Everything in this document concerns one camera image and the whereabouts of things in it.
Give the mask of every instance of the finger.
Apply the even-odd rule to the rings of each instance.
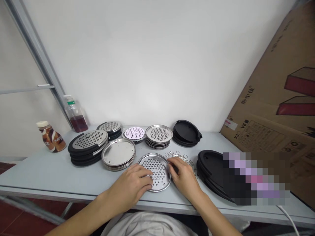
[[[145,193],[146,191],[148,191],[149,189],[151,189],[151,188],[152,188],[151,185],[145,185],[145,186],[143,186],[143,187],[139,190],[139,192],[138,192],[138,194],[137,194],[137,199],[139,200],[139,199],[144,195],[144,193]]]
[[[174,181],[178,180],[178,175],[176,174],[176,171],[174,170],[174,168],[172,167],[171,164],[168,164],[168,167],[170,169],[172,178],[174,179]]]
[[[169,162],[173,163],[177,166],[178,169],[181,169],[182,166],[184,166],[186,163],[180,159],[179,157],[172,157],[167,159]]]
[[[149,176],[140,178],[140,186],[143,187],[146,185],[153,185],[153,180]]]
[[[136,165],[137,165],[137,163],[136,163],[136,164],[133,164],[133,165],[131,165],[131,166],[129,166],[129,168],[127,169],[127,171],[133,169]]]
[[[130,171],[131,172],[137,172],[137,171],[143,170],[143,169],[145,169],[145,168],[142,165],[137,164]]]
[[[137,173],[137,176],[139,176],[139,177],[144,177],[147,175],[153,175],[153,172],[148,170],[148,169],[141,169],[141,170],[137,171],[136,173]]]

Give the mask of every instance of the person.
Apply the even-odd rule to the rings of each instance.
[[[179,157],[169,158],[168,161],[175,185],[199,212],[212,235],[241,235],[201,190],[191,166]],[[141,165],[130,166],[108,190],[50,231],[47,236],[88,236],[109,220],[111,221],[106,225],[102,236],[196,236],[197,234],[189,227],[165,214],[150,212],[123,214],[151,188],[152,174]]]

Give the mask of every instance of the pixelated blur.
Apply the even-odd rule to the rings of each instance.
[[[237,205],[289,205],[287,153],[224,152],[223,160],[223,189]]]

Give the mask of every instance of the plastic bottle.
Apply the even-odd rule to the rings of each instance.
[[[36,123],[39,131],[42,132],[44,144],[51,152],[60,152],[66,147],[66,143],[59,133],[53,130],[48,121]]]
[[[75,132],[80,133],[86,131],[88,129],[88,126],[79,105],[75,103],[71,95],[64,95],[63,97],[67,101],[68,105],[66,106],[65,110]]]

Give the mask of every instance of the hand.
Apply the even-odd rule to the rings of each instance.
[[[203,194],[193,169],[179,157],[167,159],[173,181],[180,192],[192,203],[193,200]],[[173,165],[178,168],[178,174],[175,172]]]
[[[138,164],[132,165],[102,193],[103,201],[107,202],[113,211],[112,217],[128,211],[151,189],[153,180],[147,175],[153,175],[152,171]]]

